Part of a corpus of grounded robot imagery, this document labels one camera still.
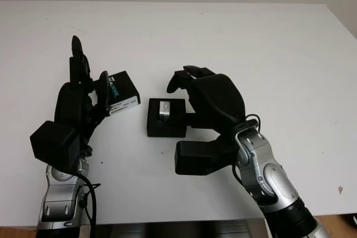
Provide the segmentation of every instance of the wire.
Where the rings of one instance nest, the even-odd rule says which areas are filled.
[[[243,185],[243,184],[242,184],[242,180],[238,177],[237,171],[235,170],[236,167],[237,167],[236,164],[232,164],[233,176],[234,176],[234,178],[239,182],[240,185]]]
[[[94,190],[97,189],[100,185],[101,185],[100,183],[92,184]],[[91,219],[91,217],[89,216],[88,208],[87,208],[87,205],[86,205],[86,204],[87,204],[87,201],[88,201],[88,195],[89,195],[89,193],[90,193],[90,192],[86,192],[86,193],[84,194],[83,201],[84,201],[84,203],[85,203],[85,206],[84,206],[85,213],[86,213],[86,215],[87,215],[87,218],[88,218],[89,222],[91,222],[92,219]]]
[[[251,116],[253,116],[253,117],[258,119],[258,131],[260,132],[260,126],[261,126],[262,121],[260,120],[259,115],[258,114],[247,114],[245,116],[245,118],[247,119],[248,117],[251,117]]]
[[[94,189],[98,188],[100,186],[100,184],[91,184],[89,179],[87,179],[85,176],[83,176],[80,173],[76,173],[75,176],[79,177],[82,181],[84,181],[86,186],[89,188],[89,192],[85,194],[84,198],[85,198],[85,204],[86,204],[86,198],[88,198],[88,194],[90,194],[90,196],[91,196],[91,204],[92,204],[91,218],[89,217],[89,213],[88,213],[86,205],[85,205],[85,213],[87,214],[89,222],[90,222],[89,237],[95,238],[95,228],[96,228],[96,224],[97,224],[97,199],[95,198]]]

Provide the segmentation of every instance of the silver robotic arm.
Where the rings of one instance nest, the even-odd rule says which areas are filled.
[[[93,81],[82,45],[72,38],[70,82],[60,89],[54,121],[44,122],[31,136],[35,157],[48,164],[47,192],[42,202],[37,237],[79,237],[83,209],[91,195],[90,238],[95,237],[97,201],[94,186],[87,179],[86,157],[92,155],[88,145],[94,129],[109,115],[109,79],[106,71]],[[98,101],[92,104],[89,93],[95,91]]]
[[[247,120],[243,98],[227,76],[184,66],[175,72],[167,92],[178,88],[187,90],[195,111],[186,114],[191,119],[186,125],[213,129],[220,136],[211,142],[178,142],[177,174],[208,175],[232,165],[236,179],[264,213],[274,238],[330,237],[275,160],[269,141],[260,133],[260,120]]]
[[[84,158],[80,159],[78,173],[88,175]],[[50,165],[46,168],[46,178],[47,191],[41,205],[36,237],[79,237],[86,205],[83,180]]]
[[[264,213],[271,232],[277,237],[329,238],[275,160],[269,141],[258,126],[241,129],[234,139],[239,147],[237,167],[242,186]]]

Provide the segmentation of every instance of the white label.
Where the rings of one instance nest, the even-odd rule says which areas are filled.
[[[126,109],[129,109],[131,107],[134,107],[136,105],[138,105],[138,97],[134,96],[134,97],[131,97],[129,99],[126,99],[126,100],[122,100],[118,103],[115,103],[115,104],[112,104],[110,106],[110,112],[109,114],[112,115],[112,114],[116,114],[120,111],[124,111]]]

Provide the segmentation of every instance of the black cylinder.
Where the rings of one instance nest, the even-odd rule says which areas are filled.
[[[317,226],[315,218],[300,198],[284,209],[264,215],[272,234],[278,238],[302,238]]]
[[[80,227],[56,230],[38,230],[36,238],[78,238]]]

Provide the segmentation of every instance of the floor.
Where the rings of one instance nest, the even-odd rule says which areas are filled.
[[[342,216],[319,216],[318,217],[331,234],[332,238],[355,238],[357,230],[350,227]],[[36,233],[31,230],[10,229],[0,227],[0,238],[35,238]]]

